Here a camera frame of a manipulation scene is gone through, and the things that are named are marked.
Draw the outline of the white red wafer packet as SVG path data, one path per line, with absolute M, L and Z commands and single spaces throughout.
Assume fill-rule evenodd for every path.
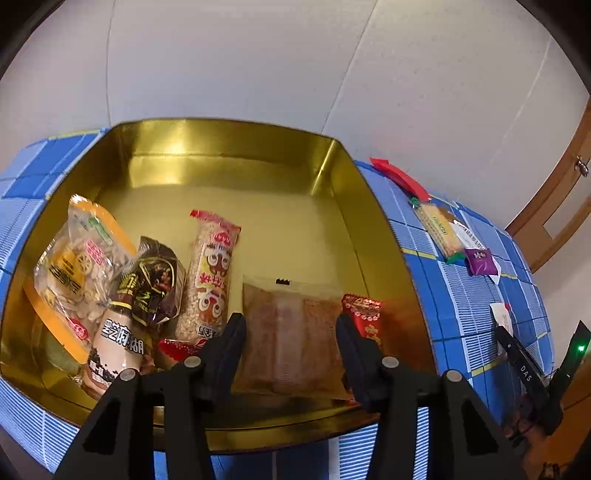
M 506 358 L 505 347 L 514 340 L 510 311 L 507 305 L 501 302 L 491 303 L 490 310 L 494 320 L 494 338 L 497 342 L 498 356 Z

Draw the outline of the sesame paste drink bottle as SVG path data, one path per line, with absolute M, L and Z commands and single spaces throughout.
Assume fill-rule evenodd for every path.
M 83 369 L 82 386 L 100 398 L 125 369 L 140 371 L 151 358 L 152 339 L 144 326 L 131 317 L 129 309 L 110 304 L 93 338 Z

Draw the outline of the purple candy packet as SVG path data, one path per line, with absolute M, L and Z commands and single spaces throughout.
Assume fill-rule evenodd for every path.
M 471 276 L 497 275 L 498 269 L 491 251 L 485 249 L 465 249 L 468 271 Z

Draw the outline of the red rice cracker roll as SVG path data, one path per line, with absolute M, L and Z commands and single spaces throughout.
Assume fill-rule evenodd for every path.
M 228 322 L 230 266 L 242 228 L 211 211 L 193 210 L 197 237 L 185 280 L 174 338 L 201 346 Z

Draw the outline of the small red gold packet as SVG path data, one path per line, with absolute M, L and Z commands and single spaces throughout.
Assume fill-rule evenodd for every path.
M 349 317 L 363 338 L 383 349 L 382 313 L 384 303 L 356 294 L 342 296 L 342 313 Z

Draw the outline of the dark gold snack packet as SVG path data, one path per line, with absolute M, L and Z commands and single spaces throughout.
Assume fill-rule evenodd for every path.
M 168 246 L 141 236 L 136 256 L 123 268 L 109 306 L 148 328 L 159 328 L 180 310 L 186 272 Z

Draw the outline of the orange nut snack bag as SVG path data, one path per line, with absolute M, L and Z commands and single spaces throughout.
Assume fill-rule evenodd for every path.
M 65 351 L 86 362 L 110 289 L 136 255 L 111 213 L 89 199 L 70 197 L 67 220 L 24 285 L 35 313 Z

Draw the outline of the white navy snack packet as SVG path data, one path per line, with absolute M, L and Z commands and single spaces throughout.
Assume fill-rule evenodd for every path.
M 456 235 L 458 236 L 458 238 L 460 239 L 460 242 L 462 243 L 462 245 L 464 247 L 464 251 L 466 248 L 469 248 L 469 249 L 488 248 L 476 237 L 476 235 L 466 225 L 462 224 L 460 221 L 454 220 L 451 223 L 451 227 L 452 227 L 453 231 L 456 233 Z M 495 285 L 498 285 L 500 283 L 502 270 L 501 270 L 501 266 L 499 265 L 497 260 L 494 258 L 494 256 L 493 256 L 493 260 L 494 260 L 496 267 L 498 269 L 498 274 L 497 275 L 487 275 L 486 277 L 488 277 Z

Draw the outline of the brown cake packet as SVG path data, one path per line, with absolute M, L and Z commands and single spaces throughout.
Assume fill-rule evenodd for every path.
M 246 277 L 246 339 L 232 390 L 349 401 L 335 337 L 342 290 L 322 284 Z

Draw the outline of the green cracker packet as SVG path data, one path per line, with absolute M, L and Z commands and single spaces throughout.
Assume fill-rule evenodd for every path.
M 445 257 L 446 262 L 465 260 L 465 247 L 453 230 L 445 212 L 438 205 L 422 202 L 417 197 L 412 197 L 410 203 L 415 215 Z

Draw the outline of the red snack packet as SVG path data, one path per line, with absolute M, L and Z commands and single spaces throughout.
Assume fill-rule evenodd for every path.
M 387 159 L 370 157 L 370 165 L 392 180 L 394 184 L 397 184 L 412 198 L 416 198 L 423 203 L 431 201 L 430 194 L 417 180 L 391 164 Z

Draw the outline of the blue plaid tablecloth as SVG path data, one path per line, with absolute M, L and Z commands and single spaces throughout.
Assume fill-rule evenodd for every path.
M 31 271 L 42 253 L 32 241 L 40 217 L 71 179 L 76 168 L 88 166 L 96 180 L 100 168 L 138 164 L 149 158 L 179 158 L 172 139 L 156 140 L 153 121 L 71 132 L 36 141 L 18 152 L 1 170 L 1 331 L 17 343 L 16 360 L 5 360 L 1 375 L 2 428 L 47 470 L 54 470 L 76 433 L 75 421 L 88 409 L 74 386 L 53 389 L 34 351 L 42 326 L 27 314 L 18 267 Z M 438 370 L 464 371 L 496 419 L 515 405 L 522 389 L 517 376 L 493 352 L 490 306 L 505 302 L 519 340 L 544 373 L 555 365 L 548 315 L 530 268 L 514 239 L 469 207 L 442 194 L 432 199 L 449 210 L 471 235 L 489 247 L 501 267 L 499 280 L 471 276 L 460 263 L 447 262 L 421 226 L 406 194 L 392 180 L 362 161 L 348 162 L 358 170 L 390 222 L 394 238 L 410 272 Z

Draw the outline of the wooden door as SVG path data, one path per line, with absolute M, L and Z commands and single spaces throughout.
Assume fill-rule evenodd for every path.
M 570 240 L 590 214 L 590 172 L 583 178 L 574 168 L 578 155 L 590 170 L 589 107 L 547 180 L 507 227 L 533 272 Z

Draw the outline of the gold tin box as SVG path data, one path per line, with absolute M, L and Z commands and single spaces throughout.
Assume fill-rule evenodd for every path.
M 435 369 L 393 217 L 339 141 L 211 119 L 144 120 L 41 140 L 1 170 L 1 414 L 47 468 L 94 402 L 51 364 L 24 284 L 76 193 L 106 207 L 132 240 L 152 237 L 182 261 L 195 234 L 190 212 L 215 212 L 242 227 L 231 311 L 242 308 L 249 278 L 366 295 L 396 319 L 385 352 Z

